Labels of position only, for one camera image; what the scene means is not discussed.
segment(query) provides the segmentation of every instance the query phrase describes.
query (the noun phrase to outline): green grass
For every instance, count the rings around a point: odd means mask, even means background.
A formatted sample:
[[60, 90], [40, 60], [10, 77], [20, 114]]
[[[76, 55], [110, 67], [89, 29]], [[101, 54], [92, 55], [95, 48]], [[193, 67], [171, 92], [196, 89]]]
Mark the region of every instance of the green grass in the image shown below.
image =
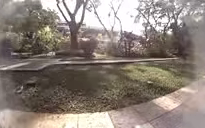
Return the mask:
[[[126, 107], [188, 85], [195, 66], [183, 62], [98, 66], [53, 66], [42, 72], [5, 73], [9, 106], [35, 112], [82, 113]], [[30, 77], [36, 87], [14, 89]]]

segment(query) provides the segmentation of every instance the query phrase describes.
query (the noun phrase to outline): sidewalk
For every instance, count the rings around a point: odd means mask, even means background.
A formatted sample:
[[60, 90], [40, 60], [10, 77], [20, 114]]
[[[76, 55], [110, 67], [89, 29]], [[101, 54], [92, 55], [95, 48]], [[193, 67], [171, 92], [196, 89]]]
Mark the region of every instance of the sidewalk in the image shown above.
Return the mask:
[[115, 60], [61, 60], [61, 59], [25, 59], [11, 60], [10, 63], [0, 63], [0, 71], [40, 71], [51, 65], [99, 65], [120, 64], [152, 61], [168, 61], [177, 58], [151, 58], [151, 59], [115, 59]]

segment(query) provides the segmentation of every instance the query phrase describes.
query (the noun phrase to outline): shrub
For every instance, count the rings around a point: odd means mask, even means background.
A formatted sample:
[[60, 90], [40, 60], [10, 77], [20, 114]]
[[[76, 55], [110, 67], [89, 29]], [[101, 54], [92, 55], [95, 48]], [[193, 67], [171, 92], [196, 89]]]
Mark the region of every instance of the shrub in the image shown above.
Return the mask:
[[95, 38], [82, 38], [80, 41], [80, 48], [84, 51], [86, 57], [91, 57], [94, 50], [97, 48], [98, 40]]

